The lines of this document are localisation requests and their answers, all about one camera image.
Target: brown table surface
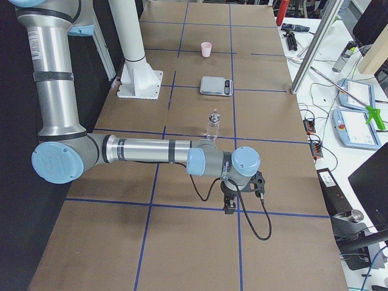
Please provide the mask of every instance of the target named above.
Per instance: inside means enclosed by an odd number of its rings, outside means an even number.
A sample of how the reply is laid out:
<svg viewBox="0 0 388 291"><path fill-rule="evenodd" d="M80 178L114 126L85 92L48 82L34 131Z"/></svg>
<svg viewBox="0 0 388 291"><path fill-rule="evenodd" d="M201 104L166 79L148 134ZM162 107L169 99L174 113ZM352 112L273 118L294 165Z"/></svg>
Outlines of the brown table surface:
<svg viewBox="0 0 388 291"><path fill-rule="evenodd" d="M217 108L218 148L261 156L273 235L257 240L240 205L223 214L218 186L201 202L178 165L105 164L72 184L30 290L347 290L272 8L148 2L140 25L160 96L115 88L95 132L200 139ZM234 95L199 94L202 76L233 79ZM195 180L204 193L213 178ZM266 236L258 199L243 197Z"/></svg>

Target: blue tape line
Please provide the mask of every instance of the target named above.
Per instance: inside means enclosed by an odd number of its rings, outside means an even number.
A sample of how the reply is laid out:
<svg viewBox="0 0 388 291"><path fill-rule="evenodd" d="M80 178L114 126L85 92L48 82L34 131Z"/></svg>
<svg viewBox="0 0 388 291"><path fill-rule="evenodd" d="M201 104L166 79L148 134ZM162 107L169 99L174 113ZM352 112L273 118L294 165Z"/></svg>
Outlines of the blue tape line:
<svg viewBox="0 0 388 291"><path fill-rule="evenodd" d="M184 53L201 53L200 50L174 50L171 48L145 48L144 50L160 50L160 51L167 51L167 52L184 52ZM212 52L212 53L230 53L230 52Z"/></svg>
<svg viewBox="0 0 388 291"><path fill-rule="evenodd" d="M76 202L124 204L124 205L131 205L131 206L152 206L152 207L162 207L162 208L208 210L208 211L218 211L218 212L219 211L223 211L222 208L213 208L213 207L197 207L197 206L184 206L184 205L171 205L171 204L154 204L154 203L144 203L144 202L115 201L115 200L102 200L102 199L66 198L65 200L66 201L76 201ZM243 210L239 209L239 204L237 205L237 208L238 209L237 209L236 212L244 213ZM251 213L251 214L265 215L265 213L263 211L247 210L247 212ZM329 215L305 214L305 213L290 213L290 212L268 212L268 214L269 215L277 215L277 216L297 216L297 217L308 217L308 218L330 218Z"/></svg>
<svg viewBox="0 0 388 291"><path fill-rule="evenodd" d="M211 24L211 23L186 23L188 25L212 25L212 26L229 26L229 24Z"/></svg>
<svg viewBox="0 0 388 291"><path fill-rule="evenodd" d="M170 110L170 105L171 105L171 100L172 100L172 93L174 91L175 76L176 76L176 71L174 71L174 77L172 78L172 86L171 86L171 92L170 92L170 99L169 99L169 104L167 106L167 110Z"/></svg>
<svg viewBox="0 0 388 291"><path fill-rule="evenodd" d="M138 130L121 130L121 129L94 129L94 130L100 130L104 132L125 132L125 133L145 133L148 135L162 135L162 132L142 132Z"/></svg>
<svg viewBox="0 0 388 291"><path fill-rule="evenodd" d="M93 202L93 203L107 203L107 204L125 204L133 206L149 206L149 203L143 202L129 202L129 201L114 201L114 200L101 200L101 199L84 199L84 198L66 198L66 201L77 201L77 202Z"/></svg>
<svg viewBox="0 0 388 291"><path fill-rule="evenodd" d="M139 22L143 23L160 23L160 24L189 24L189 25L213 25L213 26L232 26L232 27L258 27L258 28L276 28L277 26L263 26L263 25L230 25L230 24L210 24L210 23L183 23L183 22L169 22L169 21L149 21L149 20L140 20Z"/></svg>
<svg viewBox="0 0 388 291"><path fill-rule="evenodd" d="M181 85L175 85L176 88L193 88L193 89L199 89L200 87L197 86L181 86Z"/></svg>
<svg viewBox="0 0 388 291"><path fill-rule="evenodd" d="M241 242L241 217L240 217L240 206L239 199L237 197L237 229L238 229L238 264L239 264L239 275L240 275L240 291L244 291L244 277L243 277L243 245Z"/></svg>
<svg viewBox="0 0 388 291"><path fill-rule="evenodd" d="M150 224L152 201L153 201L153 196L155 194L156 181L158 180L158 172L159 172L159 165L156 166L156 170L155 170L155 178L153 180L150 205L149 205L149 208L148 208L147 221L145 222L145 226L146 227L144 229L143 242L141 244L141 251L140 251L140 257L139 257L139 263L138 263L138 270L136 272L135 286L133 288L133 291L136 291L138 289L139 277L140 277L140 271L141 271L141 264L142 264L142 260L143 260L144 249L146 247L146 245L145 245L146 242L145 241L147 239L147 233L148 233L148 228L149 228L149 224Z"/></svg>
<svg viewBox="0 0 388 291"><path fill-rule="evenodd" d="M253 91L253 92L278 92L287 93L285 90L266 90L266 89L235 89L235 91Z"/></svg>
<svg viewBox="0 0 388 291"><path fill-rule="evenodd" d="M262 215L266 214L264 211L256 211L256 210L247 210L247 213L262 214ZM309 218L330 218L329 215L305 214L305 213L268 212L268 214L278 215L278 216L297 216L297 217L309 217Z"/></svg>
<svg viewBox="0 0 388 291"><path fill-rule="evenodd" d="M266 141L266 142L282 142L286 144L309 144L307 141L278 141L275 139L260 139L260 138L237 138L239 141Z"/></svg>
<svg viewBox="0 0 388 291"><path fill-rule="evenodd" d="M234 73L233 73L233 35L232 35L232 11L231 5L229 5L229 30L230 30L230 65L232 69L232 81L234 83ZM233 100L233 130L234 130L234 142L235 149L237 149L237 129L236 129L236 110L235 110L235 94L232 95ZM239 198L236 199L237 203L237 232L238 232L238 267L239 267L239 281L240 281L240 291L244 291L244 276L243 276L243 245L241 243L241 218L240 218L240 203Z"/></svg>
<svg viewBox="0 0 388 291"><path fill-rule="evenodd" d="M163 24L183 24L181 22L170 22L170 21L151 21L151 20L139 20L139 22L143 23L163 23Z"/></svg>
<svg viewBox="0 0 388 291"><path fill-rule="evenodd" d="M192 138L203 138L204 135L185 135L183 133L169 133L169 132L140 132L136 130L115 130L115 129L95 129L105 132L124 132L124 133L144 133L149 135L171 135L171 136L186 136L186 137L192 137ZM282 143L288 143L288 144L309 144L307 141L281 141L281 140L275 140L275 139L262 139L262 138L231 138L228 136L219 136L217 137L219 139L235 139L237 141L264 141L264 142L282 142Z"/></svg>
<svg viewBox="0 0 388 291"><path fill-rule="evenodd" d="M192 210L224 211L222 208L195 207L195 206L181 206L181 205L168 205L168 204L152 204L152 206L154 206L154 207L163 207L163 208L175 208L175 209L192 209Z"/></svg>
<svg viewBox="0 0 388 291"><path fill-rule="evenodd" d="M277 26L263 26L263 25L232 25L232 26L235 26L235 27L258 27L258 28L276 28L278 29Z"/></svg>
<svg viewBox="0 0 388 291"><path fill-rule="evenodd" d="M251 53L252 56L283 56L283 57L286 57L284 55L278 55L276 53Z"/></svg>
<svg viewBox="0 0 388 291"><path fill-rule="evenodd" d="M229 34L230 34L230 68L232 70L232 81L235 83L235 75L234 75L234 69L233 69L233 36L232 36L232 14L231 14L231 6L229 5ZM235 104L235 94L233 92L232 94L232 105L233 105L233 134L234 134L234 142L235 142L235 149L237 149L237 127L236 127L236 104Z"/></svg>
<svg viewBox="0 0 388 291"><path fill-rule="evenodd" d="M145 48L144 50L161 50L161 51L167 51L167 52L177 52L178 50L173 50L170 48Z"/></svg>
<svg viewBox="0 0 388 291"><path fill-rule="evenodd" d="M187 17L187 11L188 11L188 10L189 10L189 2L187 2L187 5L186 5L186 12L185 12L185 14L184 14L183 27L182 27L182 34L181 34L181 40L180 40L180 42L179 42L179 49L178 49L177 58L179 58L179 54L181 53L182 39L183 39L184 27L185 27L185 24L186 24L186 17Z"/></svg>

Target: blue cable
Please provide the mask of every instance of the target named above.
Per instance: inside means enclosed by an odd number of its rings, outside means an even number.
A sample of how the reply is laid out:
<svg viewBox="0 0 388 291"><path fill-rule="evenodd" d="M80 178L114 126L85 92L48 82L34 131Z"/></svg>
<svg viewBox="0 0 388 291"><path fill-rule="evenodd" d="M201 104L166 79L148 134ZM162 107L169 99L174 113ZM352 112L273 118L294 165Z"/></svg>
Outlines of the blue cable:
<svg viewBox="0 0 388 291"><path fill-rule="evenodd" d="M377 252L377 254L373 257L372 262L370 262L369 270L368 270L368 272L366 273L366 276L365 276L363 285L362 285L362 287L361 287L361 291L364 291L364 287L365 287L366 280L368 280L370 271L372 270L373 264L375 263L375 261L376 261L376 259L377 259L377 256L378 256L384 249L386 249L387 247L388 247L388 246L385 246L385 247L383 247L382 249L380 249L380 250Z"/></svg>

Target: black tool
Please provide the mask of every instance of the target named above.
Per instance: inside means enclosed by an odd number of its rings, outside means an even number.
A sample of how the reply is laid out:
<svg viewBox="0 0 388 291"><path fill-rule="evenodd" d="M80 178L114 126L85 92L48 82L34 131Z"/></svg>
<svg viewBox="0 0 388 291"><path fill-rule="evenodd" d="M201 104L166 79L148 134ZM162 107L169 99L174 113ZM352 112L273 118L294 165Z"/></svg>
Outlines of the black tool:
<svg viewBox="0 0 388 291"><path fill-rule="evenodd" d="M283 25L281 26L281 30L286 31L287 29L289 29L293 32L309 32L310 31L310 27L307 27L307 26L283 23Z"/></svg>
<svg viewBox="0 0 388 291"><path fill-rule="evenodd" d="M294 33L287 29L286 34L284 35L287 40L287 46L289 50L297 50L298 49L298 44L296 43L295 35Z"/></svg>

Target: blue joint cap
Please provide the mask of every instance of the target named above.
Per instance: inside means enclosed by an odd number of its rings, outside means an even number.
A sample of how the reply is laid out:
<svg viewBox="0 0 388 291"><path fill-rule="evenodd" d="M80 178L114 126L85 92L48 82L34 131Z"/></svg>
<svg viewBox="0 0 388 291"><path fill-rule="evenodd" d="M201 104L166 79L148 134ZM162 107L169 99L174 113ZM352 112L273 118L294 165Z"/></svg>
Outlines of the blue joint cap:
<svg viewBox="0 0 388 291"><path fill-rule="evenodd" d="M203 149L195 147L187 155L186 172L189 175L202 176L205 172L206 160Z"/></svg>
<svg viewBox="0 0 388 291"><path fill-rule="evenodd" d="M46 0L8 0L13 5L19 6L19 7L34 7L37 5L41 5Z"/></svg>
<svg viewBox="0 0 388 291"><path fill-rule="evenodd" d="M38 145L31 157L35 172L48 182L65 184L84 172L79 154L61 142L48 141Z"/></svg>
<svg viewBox="0 0 388 291"><path fill-rule="evenodd" d="M73 26L67 33L70 36L91 36L95 32L95 25Z"/></svg>
<svg viewBox="0 0 388 291"><path fill-rule="evenodd" d="M260 166L260 156L251 147L239 147L232 153L232 165L245 177L252 177Z"/></svg>

